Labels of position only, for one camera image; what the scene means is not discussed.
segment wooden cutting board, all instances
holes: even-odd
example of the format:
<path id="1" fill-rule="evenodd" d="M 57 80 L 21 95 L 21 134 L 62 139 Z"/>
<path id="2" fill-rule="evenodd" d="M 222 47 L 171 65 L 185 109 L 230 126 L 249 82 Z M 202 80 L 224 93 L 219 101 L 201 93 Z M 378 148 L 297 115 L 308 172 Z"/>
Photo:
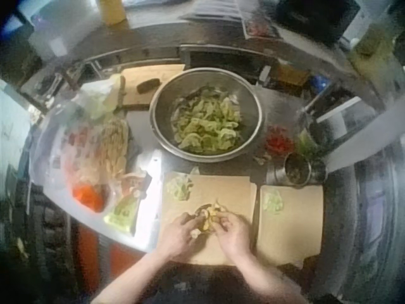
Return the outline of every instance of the wooden cutting board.
<path id="1" fill-rule="evenodd" d="M 125 77 L 125 95 L 123 107 L 126 109 L 148 109 L 152 97 L 158 88 L 139 94 L 137 85 L 149 79 L 160 79 L 161 85 L 184 70 L 184 65 L 151 65 L 138 68 L 127 68 L 121 72 Z"/>
<path id="2" fill-rule="evenodd" d="M 263 210 L 267 191 L 278 191 L 283 210 Z M 272 265 L 301 262 L 320 253 L 323 227 L 323 188 L 262 186 L 257 241 L 258 257 Z"/>
<path id="3" fill-rule="evenodd" d="M 215 203 L 223 205 L 228 211 L 245 217 L 250 223 L 253 218 L 256 185 L 251 184 L 248 177 L 190 175 L 193 186 L 187 201 L 177 201 L 167 191 L 167 184 L 178 173 L 166 174 L 163 184 L 162 212 L 160 236 L 166 225 L 173 222 L 183 212 L 194 214 L 202 205 Z M 208 234 L 200 239 L 199 251 L 193 254 L 188 263 L 200 265 L 232 265 L 223 254 L 218 239 L 214 234 Z"/>

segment metal mixing bowl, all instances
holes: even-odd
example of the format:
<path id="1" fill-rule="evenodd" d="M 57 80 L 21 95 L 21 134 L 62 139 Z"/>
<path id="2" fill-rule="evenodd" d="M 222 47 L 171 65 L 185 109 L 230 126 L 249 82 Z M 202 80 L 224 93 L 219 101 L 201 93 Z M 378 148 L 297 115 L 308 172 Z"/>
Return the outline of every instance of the metal mixing bowl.
<path id="1" fill-rule="evenodd" d="M 242 117 L 240 134 L 244 141 L 231 151 L 217 155 L 198 155 L 177 148 L 170 123 L 171 114 L 175 110 L 174 101 L 203 86 L 223 87 L 237 97 Z M 153 132 L 163 147 L 181 158 L 202 163 L 222 162 L 245 153 L 263 125 L 263 111 L 250 83 L 219 68 L 195 68 L 174 76 L 153 96 L 149 114 Z"/>

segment stainless steel counter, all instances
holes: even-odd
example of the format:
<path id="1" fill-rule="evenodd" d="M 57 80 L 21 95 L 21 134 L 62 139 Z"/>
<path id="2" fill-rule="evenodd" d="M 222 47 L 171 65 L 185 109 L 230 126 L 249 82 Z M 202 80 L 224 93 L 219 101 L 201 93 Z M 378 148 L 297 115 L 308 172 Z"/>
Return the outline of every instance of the stainless steel counter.
<path id="1" fill-rule="evenodd" d="M 267 130 L 269 124 L 292 128 L 295 113 L 301 108 L 303 101 L 261 87 L 254 88 L 266 113 L 263 130 Z M 140 148 L 135 167 L 146 170 L 152 177 L 151 184 L 146 192 L 147 196 L 140 203 L 134 236 L 119 232 L 104 223 L 103 217 L 111 210 L 113 202 L 109 202 L 109 205 L 102 213 L 94 213 L 75 201 L 66 187 L 58 188 L 52 184 L 44 186 L 45 195 L 64 211 L 79 222 L 118 243 L 146 252 L 155 248 L 159 232 L 162 180 L 167 172 L 189 173 L 193 167 L 198 166 L 200 173 L 204 175 L 250 176 L 251 181 L 255 182 L 259 187 L 265 182 L 267 166 L 258 165 L 252 157 L 255 152 L 262 148 L 261 140 L 263 136 L 257 140 L 247 154 L 233 160 L 222 163 L 192 163 L 172 155 L 160 146 L 149 125 L 149 112 L 130 111 L 127 113 L 127 121 L 135 142 Z"/>

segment yellow bottle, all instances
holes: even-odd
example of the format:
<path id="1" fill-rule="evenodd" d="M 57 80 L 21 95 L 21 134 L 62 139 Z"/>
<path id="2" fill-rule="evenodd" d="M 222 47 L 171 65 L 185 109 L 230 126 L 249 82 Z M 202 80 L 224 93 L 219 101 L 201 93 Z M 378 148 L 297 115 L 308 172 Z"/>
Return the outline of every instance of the yellow bottle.
<path id="1" fill-rule="evenodd" d="M 106 25 L 114 25 L 127 18 L 122 0 L 98 0 L 98 4 Z"/>

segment metal container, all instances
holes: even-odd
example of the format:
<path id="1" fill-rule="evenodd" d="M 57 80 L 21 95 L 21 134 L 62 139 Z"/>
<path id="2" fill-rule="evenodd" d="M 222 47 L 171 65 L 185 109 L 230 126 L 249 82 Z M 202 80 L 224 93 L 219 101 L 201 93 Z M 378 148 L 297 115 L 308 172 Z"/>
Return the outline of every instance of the metal container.
<path id="1" fill-rule="evenodd" d="M 283 163 L 276 163 L 274 176 L 277 184 L 304 187 L 311 178 L 311 164 L 298 153 L 290 153 Z"/>
<path id="2" fill-rule="evenodd" d="M 231 151 L 217 155 L 197 155 L 179 149 L 174 141 L 170 123 L 171 114 L 175 110 L 174 100 L 187 96 L 202 86 L 224 87 L 239 102 L 243 124 L 240 135 L 244 142 Z M 153 96 L 149 115 L 153 132 L 165 149 L 186 160 L 201 163 L 222 162 L 244 154 L 263 126 L 263 111 L 250 83 L 219 68 L 195 68 L 174 76 Z"/>

